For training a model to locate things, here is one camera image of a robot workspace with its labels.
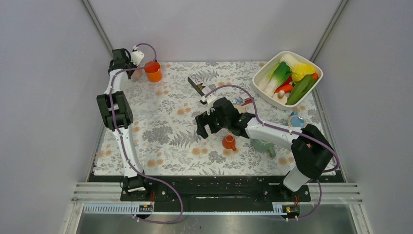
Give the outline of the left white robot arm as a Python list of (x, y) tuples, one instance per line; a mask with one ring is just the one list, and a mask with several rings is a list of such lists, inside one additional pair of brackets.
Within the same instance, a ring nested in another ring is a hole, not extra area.
[(96, 101), (103, 124), (113, 133), (120, 149), (124, 176), (123, 193), (132, 193), (137, 199), (146, 200), (151, 194), (151, 188), (142, 176), (144, 169), (137, 157), (132, 134), (133, 113), (123, 91), (136, 65), (125, 48), (112, 50), (112, 55), (107, 89), (96, 97)]

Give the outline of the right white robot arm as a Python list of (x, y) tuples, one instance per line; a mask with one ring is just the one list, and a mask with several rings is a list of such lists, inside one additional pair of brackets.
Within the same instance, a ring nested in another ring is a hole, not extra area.
[(319, 179), (333, 158), (334, 150), (316, 126), (297, 128), (264, 122), (256, 114), (240, 113), (225, 97), (209, 103), (195, 121), (196, 133), (204, 139), (208, 137), (206, 127), (212, 134), (227, 129), (234, 136), (259, 139), (290, 150), (296, 165), (279, 188), (281, 198), (287, 201), (299, 194), (302, 185)]

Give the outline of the pink mug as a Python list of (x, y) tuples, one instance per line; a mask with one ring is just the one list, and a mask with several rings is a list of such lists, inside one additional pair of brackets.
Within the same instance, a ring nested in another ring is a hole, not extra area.
[(131, 79), (136, 80), (142, 77), (143, 75), (143, 68), (136, 68), (133, 73), (131, 74)]

